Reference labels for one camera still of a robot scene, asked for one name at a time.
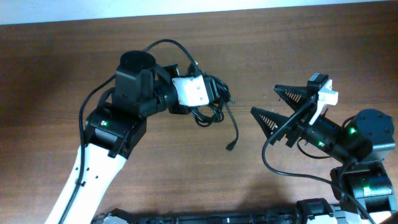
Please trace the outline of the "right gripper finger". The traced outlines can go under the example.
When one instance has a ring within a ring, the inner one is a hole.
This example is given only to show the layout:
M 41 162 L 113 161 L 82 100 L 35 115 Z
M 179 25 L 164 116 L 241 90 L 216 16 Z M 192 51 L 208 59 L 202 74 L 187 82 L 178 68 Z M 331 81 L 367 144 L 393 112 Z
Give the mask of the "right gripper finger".
M 305 86 L 276 85 L 274 91 L 294 111 L 297 111 L 310 98 Z
M 288 121 L 287 116 L 256 107 L 251 108 L 251 114 L 260 125 L 267 139 Z

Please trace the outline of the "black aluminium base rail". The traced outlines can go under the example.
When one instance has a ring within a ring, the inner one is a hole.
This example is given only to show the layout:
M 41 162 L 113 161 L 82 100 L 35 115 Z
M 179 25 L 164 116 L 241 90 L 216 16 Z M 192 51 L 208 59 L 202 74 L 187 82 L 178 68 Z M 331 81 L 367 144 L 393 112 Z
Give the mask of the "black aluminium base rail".
M 100 213 L 91 224 L 130 223 L 130 224 L 335 224 L 338 218 L 331 205 L 324 199 L 301 200 L 293 206 L 271 208 L 257 212 L 212 213 L 202 215 L 158 215 L 140 216 L 115 208 L 108 213 Z

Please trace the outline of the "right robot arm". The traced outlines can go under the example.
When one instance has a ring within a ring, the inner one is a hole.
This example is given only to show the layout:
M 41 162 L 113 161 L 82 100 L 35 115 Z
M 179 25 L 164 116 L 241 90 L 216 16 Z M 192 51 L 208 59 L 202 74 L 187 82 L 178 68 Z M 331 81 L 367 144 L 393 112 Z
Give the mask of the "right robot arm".
M 395 147 L 392 117 L 365 109 L 339 125 L 325 117 L 326 106 L 335 105 L 338 93 L 328 85 L 276 85 L 275 92 L 293 109 L 291 116 L 253 107 L 251 114 L 266 136 L 264 165 L 285 176 L 313 179 L 331 185 L 346 220 L 376 223 L 397 211 L 397 202 L 383 160 Z M 342 165 L 331 170 L 330 180 L 273 168 L 266 159 L 269 145 L 286 138 L 288 147 L 311 144 Z

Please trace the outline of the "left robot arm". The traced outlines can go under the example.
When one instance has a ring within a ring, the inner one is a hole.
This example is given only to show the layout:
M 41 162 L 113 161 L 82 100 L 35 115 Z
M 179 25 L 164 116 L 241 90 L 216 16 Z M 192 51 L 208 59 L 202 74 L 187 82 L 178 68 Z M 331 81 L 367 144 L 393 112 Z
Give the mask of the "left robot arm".
M 47 223 L 90 223 L 107 188 L 146 133 L 147 118 L 169 110 L 187 114 L 209 105 L 219 94 L 215 78 L 190 67 L 181 76 L 177 65 L 161 67 L 144 51 L 122 54 L 97 107 L 86 119 L 83 144 L 72 172 Z

